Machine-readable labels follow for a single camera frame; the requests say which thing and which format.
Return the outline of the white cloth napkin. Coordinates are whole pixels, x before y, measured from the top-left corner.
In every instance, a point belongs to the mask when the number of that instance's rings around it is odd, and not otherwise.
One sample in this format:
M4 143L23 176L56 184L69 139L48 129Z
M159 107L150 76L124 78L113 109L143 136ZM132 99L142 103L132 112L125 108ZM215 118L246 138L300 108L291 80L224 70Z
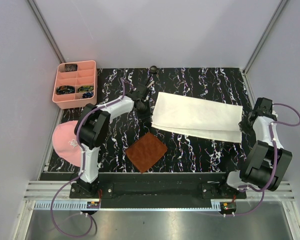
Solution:
M242 113L240 105L159 92L152 127L197 138L241 143Z

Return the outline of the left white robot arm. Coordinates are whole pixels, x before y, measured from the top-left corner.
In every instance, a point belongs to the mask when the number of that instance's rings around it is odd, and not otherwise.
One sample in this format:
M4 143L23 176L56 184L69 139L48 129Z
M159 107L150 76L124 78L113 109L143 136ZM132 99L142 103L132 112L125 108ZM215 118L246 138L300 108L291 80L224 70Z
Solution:
M146 100L150 86L140 84L135 90L104 104L87 104L75 126L74 134L80 147L80 173L76 187L87 198L98 193L99 151L106 141L110 121L135 110L142 119L151 116Z

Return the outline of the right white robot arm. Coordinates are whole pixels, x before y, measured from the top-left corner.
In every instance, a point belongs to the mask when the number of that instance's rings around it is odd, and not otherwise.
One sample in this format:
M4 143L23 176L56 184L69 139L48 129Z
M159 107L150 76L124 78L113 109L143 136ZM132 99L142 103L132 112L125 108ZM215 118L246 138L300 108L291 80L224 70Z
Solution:
M279 187L293 155L278 140L273 101L259 97L253 110L238 125L243 133L254 133L256 142L241 170L227 173L217 185L218 195L226 199L247 189L274 192Z

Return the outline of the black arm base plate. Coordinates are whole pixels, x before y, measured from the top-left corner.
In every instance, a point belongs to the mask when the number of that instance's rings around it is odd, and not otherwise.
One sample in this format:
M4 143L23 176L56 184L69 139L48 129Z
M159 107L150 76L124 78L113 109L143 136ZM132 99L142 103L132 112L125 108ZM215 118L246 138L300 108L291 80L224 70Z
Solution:
M101 209L208 209L211 200L243 200L245 193L226 186L225 173L106 173L89 190L71 185L71 199L101 198Z

